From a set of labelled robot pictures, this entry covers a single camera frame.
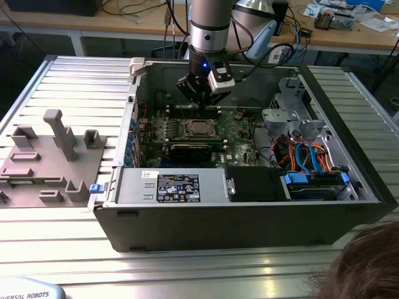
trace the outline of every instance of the white label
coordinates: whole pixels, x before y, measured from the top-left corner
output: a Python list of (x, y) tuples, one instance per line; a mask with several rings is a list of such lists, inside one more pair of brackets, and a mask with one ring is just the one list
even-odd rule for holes
[(31, 185), (33, 183), (31, 181), (11, 181), (10, 184), (13, 184), (13, 185)]
[(152, 171), (152, 170), (143, 170), (142, 171), (142, 178), (143, 179), (156, 179), (159, 175), (159, 171)]

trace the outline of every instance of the green circuit board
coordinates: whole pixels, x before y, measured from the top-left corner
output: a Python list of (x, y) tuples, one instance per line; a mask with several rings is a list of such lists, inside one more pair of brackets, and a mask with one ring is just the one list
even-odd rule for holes
[[(223, 168), (260, 165), (251, 139), (253, 117), (237, 120), (236, 115), (237, 110), (224, 110), (215, 120), (192, 120), (168, 118), (166, 113), (157, 111), (148, 118), (147, 132), (141, 142), (145, 153), (143, 167)], [(211, 146), (211, 159), (198, 165), (174, 163), (170, 159), (170, 145), (173, 143)]]

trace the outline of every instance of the red cable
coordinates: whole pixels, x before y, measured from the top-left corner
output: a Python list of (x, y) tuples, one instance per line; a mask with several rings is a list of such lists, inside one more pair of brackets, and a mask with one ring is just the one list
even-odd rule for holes
[(147, 115), (147, 102), (144, 102), (144, 106), (145, 106), (145, 108), (144, 108), (144, 115), (143, 115), (142, 121), (144, 120), (145, 116)]

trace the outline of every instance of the black box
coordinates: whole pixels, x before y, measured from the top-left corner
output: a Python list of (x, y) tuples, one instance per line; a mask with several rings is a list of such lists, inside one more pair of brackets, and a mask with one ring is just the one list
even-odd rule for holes
[(102, 0), (6, 0), (10, 10), (93, 17)]
[(276, 30), (274, 31), (274, 36), (279, 36), (282, 28), (282, 23), (286, 17), (288, 10), (288, 0), (274, 0), (273, 10), (274, 10), (274, 20), (277, 22)]

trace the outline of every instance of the gray floor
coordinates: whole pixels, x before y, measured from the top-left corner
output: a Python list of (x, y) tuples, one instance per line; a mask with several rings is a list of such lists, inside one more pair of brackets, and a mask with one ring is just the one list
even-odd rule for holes
[[(72, 44), (68, 37), (45, 36), (38, 34), (29, 35), (47, 54), (74, 55)], [(19, 92), (25, 87), (35, 69), (43, 60), (42, 54), (25, 40), (22, 34), (16, 36), (16, 46), (13, 48), (2, 46), (0, 49), (0, 91), (1, 105), (0, 115), (3, 116)], [(153, 48), (161, 47), (162, 42), (151, 40), (126, 40), (126, 49), (118, 39), (101, 39), (87, 37), (84, 39), (85, 48), (89, 56), (100, 57), (149, 57)], [(317, 65), (334, 65), (340, 54), (323, 52), (317, 56)], [(380, 57), (382, 65), (386, 57)], [(341, 66), (350, 67), (363, 84), (370, 88), (376, 77), (374, 70), (378, 67), (377, 58), (369, 55), (350, 54)], [(399, 97), (398, 75), (391, 74), (375, 95), (382, 106), (394, 115), (399, 107), (392, 106), (390, 99)]]

